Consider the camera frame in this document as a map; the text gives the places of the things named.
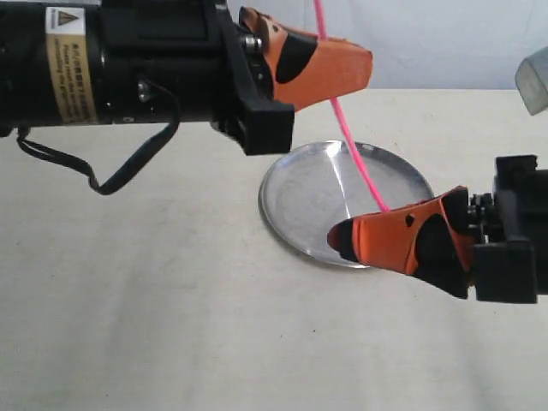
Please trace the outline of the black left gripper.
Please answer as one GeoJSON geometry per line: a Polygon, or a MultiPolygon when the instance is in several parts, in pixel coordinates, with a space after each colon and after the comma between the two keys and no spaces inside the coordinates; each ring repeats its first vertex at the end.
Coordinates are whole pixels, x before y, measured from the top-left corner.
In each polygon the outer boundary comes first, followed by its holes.
{"type": "Polygon", "coordinates": [[[103,119],[209,122],[248,156],[282,154],[291,147],[294,108],[367,87],[372,52],[356,43],[248,6],[239,20],[254,33],[260,20],[281,28],[263,35],[274,99],[256,85],[253,59],[224,1],[102,2],[96,61],[103,119]]]}

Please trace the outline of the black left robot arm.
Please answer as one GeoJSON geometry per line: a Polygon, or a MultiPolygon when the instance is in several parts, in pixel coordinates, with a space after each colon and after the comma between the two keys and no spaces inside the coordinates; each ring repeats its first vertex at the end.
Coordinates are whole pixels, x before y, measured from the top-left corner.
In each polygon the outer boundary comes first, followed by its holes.
{"type": "Polygon", "coordinates": [[[4,1],[1,133],[207,122],[248,155],[285,153],[295,114],[357,92],[372,53],[223,1],[4,1]]]}

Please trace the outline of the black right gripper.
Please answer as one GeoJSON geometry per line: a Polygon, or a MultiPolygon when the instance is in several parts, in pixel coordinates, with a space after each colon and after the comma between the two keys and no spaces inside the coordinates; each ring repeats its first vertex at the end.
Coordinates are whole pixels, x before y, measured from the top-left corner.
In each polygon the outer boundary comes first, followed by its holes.
{"type": "Polygon", "coordinates": [[[472,195],[469,205],[468,190],[458,186],[350,217],[330,229],[327,242],[343,259],[459,299],[473,280],[479,301],[535,304],[547,295],[547,170],[533,154],[498,157],[492,190],[472,195]]]}

